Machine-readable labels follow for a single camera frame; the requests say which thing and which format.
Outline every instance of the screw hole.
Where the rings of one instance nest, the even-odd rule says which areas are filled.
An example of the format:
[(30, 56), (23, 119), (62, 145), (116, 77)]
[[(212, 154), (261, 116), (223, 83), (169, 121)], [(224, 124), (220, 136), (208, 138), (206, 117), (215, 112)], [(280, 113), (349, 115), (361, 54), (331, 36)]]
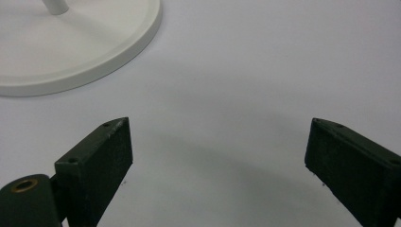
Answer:
[(13, 192), (13, 193), (25, 192), (25, 191), (31, 189), (32, 187), (36, 186), (36, 184), (38, 184), (38, 180), (36, 180), (36, 179), (24, 180), (24, 181), (17, 183), (16, 185), (14, 185), (11, 188), (11, 192)]
[(78, 162), (78, 158), (70, 158), (68, 159), (68, 163), (77, 163)]

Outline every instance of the brass insert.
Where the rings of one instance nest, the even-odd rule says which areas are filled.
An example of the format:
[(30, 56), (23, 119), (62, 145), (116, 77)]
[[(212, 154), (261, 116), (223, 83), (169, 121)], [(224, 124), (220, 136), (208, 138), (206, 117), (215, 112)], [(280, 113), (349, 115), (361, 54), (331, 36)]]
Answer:
[(27, 190), (33, 188), (38, 184), (38, 180), (36, 179), (26, 179), (21, 182), (16, 183), (12, 188), (11, 192), (13, 193), (21, 193), (26, 192)]

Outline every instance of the white table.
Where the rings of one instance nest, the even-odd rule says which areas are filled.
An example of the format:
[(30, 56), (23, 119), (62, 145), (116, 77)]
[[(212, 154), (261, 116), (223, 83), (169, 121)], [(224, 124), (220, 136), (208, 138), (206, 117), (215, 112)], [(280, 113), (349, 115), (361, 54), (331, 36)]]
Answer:
[(67, 92), (0, 97), (0, 184), (128, 116), (98, 226), (360, 226), (305, 168), (312, 117), (401, 154), (401, 1), (175, 0), (150, 45)]

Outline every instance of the white pole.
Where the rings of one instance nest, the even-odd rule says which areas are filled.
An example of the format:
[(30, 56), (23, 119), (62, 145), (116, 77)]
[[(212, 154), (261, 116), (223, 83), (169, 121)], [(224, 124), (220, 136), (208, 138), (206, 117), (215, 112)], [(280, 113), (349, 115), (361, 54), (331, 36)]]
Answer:
[(69, 8), (65, 0), (42, 0), (47, 10), (53, 15), (60, 15), (65, 13)]

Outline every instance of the white round base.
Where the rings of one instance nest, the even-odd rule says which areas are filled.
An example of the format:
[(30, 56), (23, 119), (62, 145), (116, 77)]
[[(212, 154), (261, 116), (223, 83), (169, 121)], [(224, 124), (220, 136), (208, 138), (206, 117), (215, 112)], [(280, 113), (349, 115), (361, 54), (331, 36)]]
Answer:
[(100, 79), (139, 54), (162, 19), (160, 0), (70, 0), (51, 15), (42, 1), (0, 8), (0, 95), (39, 96)]

